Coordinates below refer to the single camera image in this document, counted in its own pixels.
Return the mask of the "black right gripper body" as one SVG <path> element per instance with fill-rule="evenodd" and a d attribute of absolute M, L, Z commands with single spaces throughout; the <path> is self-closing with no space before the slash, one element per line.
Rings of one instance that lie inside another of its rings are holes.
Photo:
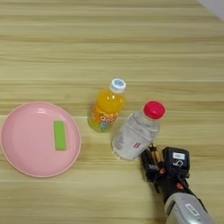
<path fill-rule="evenodd" d="M 189 166 L 175 166 L 168 164 L 147 164 L 145 166 L 146 178 L 156 191 L 162 195 L 166 202 L 174 193 L 189 193 L 186 179 Z"/>

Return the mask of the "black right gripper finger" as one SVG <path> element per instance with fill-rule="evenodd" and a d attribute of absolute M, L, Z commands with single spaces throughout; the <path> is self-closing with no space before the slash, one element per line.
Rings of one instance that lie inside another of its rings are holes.
<path fill-rule="evenodd" d="M 149 150 L 145 150 L 141 154 L 141 159 L 142 159 L 143 168 L 145 170 L 153 170 L 155 168 L 155 164 L 152 159 L 151 152 Z"/>
<path fill-rule="evenodd" d="M 160 156 L 159 167 L 160 169 L 165 169 L 165 159 L 162 151 L 159 152 L 159 156 Z"/>

